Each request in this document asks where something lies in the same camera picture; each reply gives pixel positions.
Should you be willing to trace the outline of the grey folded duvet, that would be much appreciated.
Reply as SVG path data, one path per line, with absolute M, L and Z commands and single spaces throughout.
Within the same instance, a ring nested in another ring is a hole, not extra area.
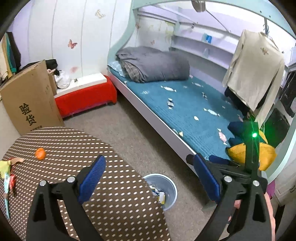
M 137 83 L 187 80 L 189 61 L 177 52 L 151 47 L 127 47 L 116 53 L 116 60 L 130 80 Z

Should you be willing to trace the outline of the red bench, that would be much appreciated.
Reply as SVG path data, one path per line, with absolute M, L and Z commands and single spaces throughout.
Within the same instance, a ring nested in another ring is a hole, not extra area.
M 110 78 L 105 75 L 105 83 L 75 90 L 60 97 L 55 101 L 62 118 L 67 118 L 77 113 L 102 106 L 117 103 L 117 92 Z

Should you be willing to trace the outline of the brown polka dot tablecloth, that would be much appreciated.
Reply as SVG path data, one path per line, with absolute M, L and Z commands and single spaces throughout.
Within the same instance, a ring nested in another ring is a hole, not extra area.
M 1 240 L 170 240 L 148 184 L 111 145 L 79 130 L 41 128 L 3 160 L 15 188 L 1 193 Z

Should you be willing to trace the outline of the beige hanging shirt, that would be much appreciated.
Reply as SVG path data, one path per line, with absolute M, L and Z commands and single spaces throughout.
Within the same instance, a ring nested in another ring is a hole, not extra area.
M 283 54 L 263 32 L 243 30 L 222 85 L 252 111 L 266 97 L 255 118 L 264 123 L 278 94 L 285 69 Z

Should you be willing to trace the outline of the large cardboard box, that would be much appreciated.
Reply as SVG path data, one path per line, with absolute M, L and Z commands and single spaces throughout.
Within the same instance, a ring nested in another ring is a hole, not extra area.
M 1 97 L 20 135 L 40 128 L 64 126 L 44 60 L 13 76 L 1 88 Z

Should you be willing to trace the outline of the orange bottle cap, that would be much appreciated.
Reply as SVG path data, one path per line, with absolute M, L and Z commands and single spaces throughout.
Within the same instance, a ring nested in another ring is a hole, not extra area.
M 38 148 L 38 149 L 36 149 L 35 157 L 36 157 L 38 160 L 43 160 L 43 159 L 45 159 L 45 157 L 46 157 L 46 151 L 45 151 L 45 149 L 44 149 L 44 148 Z

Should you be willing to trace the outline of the hanging clothes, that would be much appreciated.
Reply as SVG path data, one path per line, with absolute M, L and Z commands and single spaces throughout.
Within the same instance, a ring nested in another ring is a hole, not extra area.
M 12 32 L 6 32 L 1 39 L 1 82 L 19 72 L 21 54 L 16 46 Z

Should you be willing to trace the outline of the white plastic bag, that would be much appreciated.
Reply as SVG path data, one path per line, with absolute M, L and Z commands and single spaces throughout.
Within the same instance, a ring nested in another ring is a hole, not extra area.
M 58 89 L 66 89 L 71 83 L 71 77 L 64 71 L 59 71 L 59 75 L 54 75 Z

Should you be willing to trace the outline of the butterfly wall sticker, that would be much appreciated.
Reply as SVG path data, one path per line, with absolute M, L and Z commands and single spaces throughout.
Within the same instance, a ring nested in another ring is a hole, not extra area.
M 78 45 L 77 42 L 73 42 L 71 39 L 68 42 L 68 48 L 74 49 Z

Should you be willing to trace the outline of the teal bed mattress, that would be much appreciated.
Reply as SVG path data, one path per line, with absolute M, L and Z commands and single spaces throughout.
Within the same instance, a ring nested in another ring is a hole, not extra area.
M 111 73 L 194 152 L 228 157 L 228 140 L 234 135 L 227 127 L 243 115 L 224 94 L 196 77 L 136 83 L 113 69 Z

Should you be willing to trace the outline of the doll with green dress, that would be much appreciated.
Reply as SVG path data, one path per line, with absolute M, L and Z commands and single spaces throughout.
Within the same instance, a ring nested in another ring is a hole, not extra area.
M 15 174 L 11 173 L 12 166 L 17 163 L 23 163 L 24 158 L 11 158 L 8 161 L 1 160 L 1 178 L 4 181 L 4 204 L 6 208 L 7 220 L 10 220 L 10 209 L 9 209 L 9 195 L 10 191 L 15 188 Z

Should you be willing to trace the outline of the light blue trash bin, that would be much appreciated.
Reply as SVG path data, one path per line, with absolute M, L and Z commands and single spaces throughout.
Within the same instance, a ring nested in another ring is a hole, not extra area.
M 175 204 L 178 190 L 175 183 L 169 177 L 154 173 L 144 176 L 144 180 L 164 211 L 169 210 Z

